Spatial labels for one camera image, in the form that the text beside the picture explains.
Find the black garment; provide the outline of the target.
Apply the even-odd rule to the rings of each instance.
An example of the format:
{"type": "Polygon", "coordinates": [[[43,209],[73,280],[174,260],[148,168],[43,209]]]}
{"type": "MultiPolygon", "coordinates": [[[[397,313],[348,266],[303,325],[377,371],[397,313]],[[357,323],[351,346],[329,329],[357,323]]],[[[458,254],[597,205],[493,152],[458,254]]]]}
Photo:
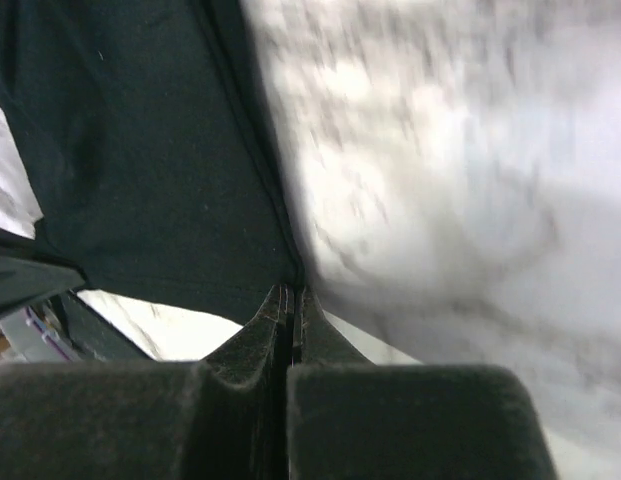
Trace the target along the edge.
{"type": "Polygon", "coordinates": [[[238,2],[0,1],[0,107],[89,288],[242,324],[302,282],[238,2]]]}

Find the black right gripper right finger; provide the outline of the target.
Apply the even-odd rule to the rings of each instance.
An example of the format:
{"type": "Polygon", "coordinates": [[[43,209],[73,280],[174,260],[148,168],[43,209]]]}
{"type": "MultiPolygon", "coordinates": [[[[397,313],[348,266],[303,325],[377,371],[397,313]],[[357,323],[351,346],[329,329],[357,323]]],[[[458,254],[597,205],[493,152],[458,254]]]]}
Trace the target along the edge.
{"type": "Polygon", "coordinates": [[[369,361],[299,292],[288,372],[294,479],[553,479],[532,400],[490,365],[369,361]]]}

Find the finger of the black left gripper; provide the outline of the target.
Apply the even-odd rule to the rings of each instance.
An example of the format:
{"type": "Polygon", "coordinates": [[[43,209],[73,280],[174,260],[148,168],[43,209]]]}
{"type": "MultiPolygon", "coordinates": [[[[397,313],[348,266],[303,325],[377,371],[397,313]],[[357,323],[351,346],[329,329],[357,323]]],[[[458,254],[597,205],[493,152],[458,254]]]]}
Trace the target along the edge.
{"type": "Polygon", "coordinates": [[[0,319],[84,284],[85,276],[71,262],[0,228],[0,319]]]}

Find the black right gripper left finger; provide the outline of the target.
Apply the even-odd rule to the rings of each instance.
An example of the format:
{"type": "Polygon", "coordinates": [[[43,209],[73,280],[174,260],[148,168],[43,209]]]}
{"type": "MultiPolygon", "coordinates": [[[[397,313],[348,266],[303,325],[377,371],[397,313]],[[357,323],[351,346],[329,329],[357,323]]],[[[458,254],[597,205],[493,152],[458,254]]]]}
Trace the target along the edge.
{"type": "Polygon", "coordinates": [[[0,479],[284,479],[286,324],[273,288],[196,362],[0,366],[0,479]]]}

